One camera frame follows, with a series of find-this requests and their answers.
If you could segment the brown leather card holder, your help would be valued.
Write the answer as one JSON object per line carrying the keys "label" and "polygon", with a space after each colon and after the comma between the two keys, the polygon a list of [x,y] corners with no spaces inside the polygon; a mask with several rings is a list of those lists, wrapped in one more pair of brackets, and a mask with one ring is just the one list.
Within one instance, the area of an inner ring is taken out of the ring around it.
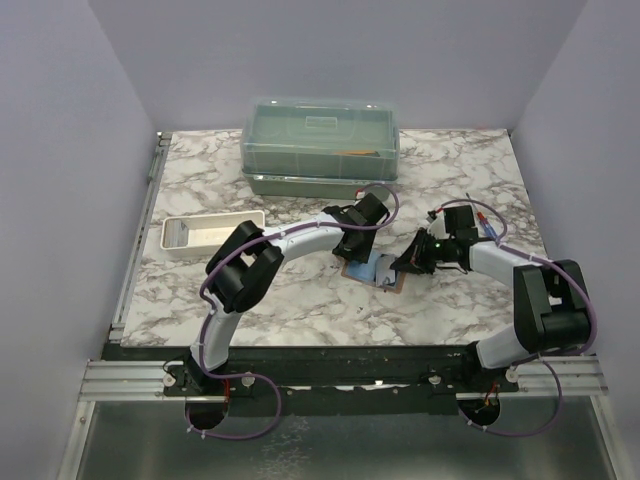
{"label": "brown leather card holder", "polygon": [[[369,255],[369,259],[365,263],[359,263],[356,261],[346,262],[342,268],[341,275],[352,281],[362,283],[367,286],[377,288],[375,285],[375,268],[378,258],[384,253],[378,251],[372,251]],[[400,293],[402,291],[406,274],[404,272],[397,272],[397,288],[395,290],[379,290],[391,293]]]}

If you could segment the white rectangular tray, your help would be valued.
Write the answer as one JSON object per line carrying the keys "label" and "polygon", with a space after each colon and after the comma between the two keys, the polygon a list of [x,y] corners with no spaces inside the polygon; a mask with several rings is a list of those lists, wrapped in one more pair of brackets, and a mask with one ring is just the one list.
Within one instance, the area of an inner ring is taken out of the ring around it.
{"label": "white rectangular tray", "polygon": [[[185,247],[165,249],[162,246],[164,222],[169,218],[182,219],[189,227],[189,239]],[[252,221],[257,227],[263,228],[265,213],[262,210],[247,210],[168,217],[163,221],[160,248],[174,258],[211,257],[224,244],[235,228],[245,221]]]}

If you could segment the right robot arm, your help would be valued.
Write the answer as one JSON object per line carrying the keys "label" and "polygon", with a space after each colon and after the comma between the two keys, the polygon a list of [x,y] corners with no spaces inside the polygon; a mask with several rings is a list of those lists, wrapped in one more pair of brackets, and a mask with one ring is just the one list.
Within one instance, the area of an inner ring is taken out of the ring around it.
{"label": "right robot arm", "polygon": [[460,379],[480,392],[496,380],[496,369],[525,363],[538,355],[582,352],[596,335],[596,315],[580,266],[573,260],[553,261],[527,255],[492,232],[481,237],[482,223],[468,200],[431,211],[433,224],[444,222],[443,238],[421,228],[390,268],[407,274],[433,274],[443,267],[486,275],[509,287],[512,323],[467,347]]}

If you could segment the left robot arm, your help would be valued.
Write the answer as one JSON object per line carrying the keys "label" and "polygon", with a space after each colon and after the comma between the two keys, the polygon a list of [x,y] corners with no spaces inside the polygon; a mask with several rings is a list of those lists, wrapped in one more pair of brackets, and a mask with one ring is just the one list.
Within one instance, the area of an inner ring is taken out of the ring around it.
{"label": "left robot arm", "polygon": [[369,258],[376,232],[391,224],[399,201],[389,210],[373,193],[347,206],[329,206],[304,221],[260,228],[252,221],[238,225],[209,260],[199,296],[209,304],[191,346],[195,363],[187,382],[201,395],[214,393],[222,380],[219,367],[242,315],[260,303],[286,263],[329,251],[347,261]]}

